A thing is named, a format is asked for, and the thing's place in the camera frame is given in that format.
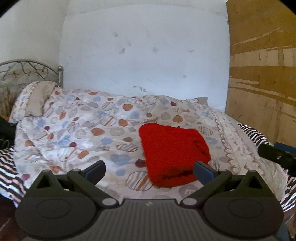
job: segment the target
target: red towel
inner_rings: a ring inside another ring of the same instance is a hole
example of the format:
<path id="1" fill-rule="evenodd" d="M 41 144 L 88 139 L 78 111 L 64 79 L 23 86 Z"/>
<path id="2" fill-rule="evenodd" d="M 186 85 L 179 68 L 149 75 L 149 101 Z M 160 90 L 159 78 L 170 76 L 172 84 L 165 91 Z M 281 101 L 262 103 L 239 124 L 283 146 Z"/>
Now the red towel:
<path id="1" fill-rule="evenodd" d="M 209 148 L 195 129 L 142 125 L 139 135 L 144 149 L 148 176 L 158 187 L 176 187 L 194 182 L 193 164 L 211 160 Z"/>

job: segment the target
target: wall stain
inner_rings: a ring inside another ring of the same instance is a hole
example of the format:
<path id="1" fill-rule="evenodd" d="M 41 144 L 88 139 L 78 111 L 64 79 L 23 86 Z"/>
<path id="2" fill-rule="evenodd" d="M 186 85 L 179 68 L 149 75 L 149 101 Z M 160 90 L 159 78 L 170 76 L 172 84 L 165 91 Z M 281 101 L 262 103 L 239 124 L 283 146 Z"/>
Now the wall stain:
<path id="1" fill-rule="evenodd" d="M 113 79 L 111 76 L 109 76 L 109 78 L 113 83 L 118 84 L 118 80 Z"/>
<path id="2" fill-rule="evenodd" d="M 126 52 L 126 49 L 123 48 L 123 49 L 121 50 L 121 52 L 119 52 L 119 54 L 125 54 L 125 52 Z"/>
<path id="3" fill-rule="evenodd" d="M 164 46 L 168 46 L 168 43 L 166 42 L 165 39 L 163 39 L 163 44 L 164 44 Z"/>
<path id="4" fill-rule="evenodd" d="M 116 38 L 118 37 L 118 33 L 116 33 L 115 31 L 111 32 L 111 34 L 113 37 L 116 37 Z"/>
<path id="5" fill-rule="evenodd" d="M 147 92 L 147 90 L 146 89 L 144 89 L 143 87 L 141 87 L 141 86 L 139 86 L 139 89 L 142 91 L 142 92 Z"/>
<path id="6" fill-rule="evenodd" d="M 151 33 L 149 32 L 149 29 L 146 27 L 146 35 L 150 39 L 151 38 Z"/>
<path id="7" fill-rule="evenodd" d="M 152 48 L 152 51 L 153 51 L 153 53 L 157 53 L 157 52 L 158 52 L 158 48 L 153 47 L 153 48 Z"/>

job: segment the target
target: wooden floor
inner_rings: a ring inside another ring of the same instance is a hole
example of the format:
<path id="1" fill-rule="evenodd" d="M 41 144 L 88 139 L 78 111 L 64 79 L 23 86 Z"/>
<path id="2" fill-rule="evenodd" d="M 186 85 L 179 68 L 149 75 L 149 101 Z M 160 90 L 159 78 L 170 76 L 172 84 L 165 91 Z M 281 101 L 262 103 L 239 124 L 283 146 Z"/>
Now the wooden floor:
<path id="1" fill-rule="evenodd" d="M 15 206 L 0 195 L 0 241 L 20 241 L 24 233 L 15 221 Z"/>
<path id="2" fill-rule="evenodd" d="M 296 215 L 293 214 L 293 216 L 291 217 L 290 220 L 288 220 L 288 229 L 290 232 L 290 235 L 295 238 L 295 234 L 296 234 Z"/>

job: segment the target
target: bed frame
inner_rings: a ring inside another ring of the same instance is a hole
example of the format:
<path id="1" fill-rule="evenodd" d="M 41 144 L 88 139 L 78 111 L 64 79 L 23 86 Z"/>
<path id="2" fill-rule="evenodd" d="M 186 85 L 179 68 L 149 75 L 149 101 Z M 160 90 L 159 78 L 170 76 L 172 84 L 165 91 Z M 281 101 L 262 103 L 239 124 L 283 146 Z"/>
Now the bed frame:
<path id="1" fill-rule="evenodd" d="M 0 115 L 9 116 L 12 106 L 26 85 L 49 80 L 63 88 L 63 66 L 52 68 L 30 59 L 0 63 Z"/>

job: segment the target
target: beige pillow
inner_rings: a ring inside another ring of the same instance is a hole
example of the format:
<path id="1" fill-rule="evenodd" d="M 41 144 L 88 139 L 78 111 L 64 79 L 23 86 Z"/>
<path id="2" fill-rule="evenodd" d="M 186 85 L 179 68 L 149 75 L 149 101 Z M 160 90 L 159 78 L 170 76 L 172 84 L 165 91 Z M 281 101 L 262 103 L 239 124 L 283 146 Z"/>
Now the beige pillow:
<path id="1" fill-rule="evenodd" d="M 207 97 L 196 97 L 194 99 L 190 99 L 189 101 L 199 103 L 199 104 L 203 104 L 203 105 L 207 106 Z"/>
<path id="2" fill-rule="evenodd" d="M 33 90 L 38 85 L 39 81 L 28 84 L 20 95 L 17 97 L 9 116 L 9 123 L 16 124 L 25 117 L 25 110 Z"/>
<path id="3" fill-rule="evenodd" d="M 56 83 L 51 81 L 41 81 L 38 83 L 29 98 L 25 116 L 41 116 L 43 114 L 44 103 L 52 94 L 55 85 Z"/>
<path id="4" fill-rule="evenodd" d="M 197 97 L 196 99 L 199 104 L 207 105 L 207 97 Z"/>

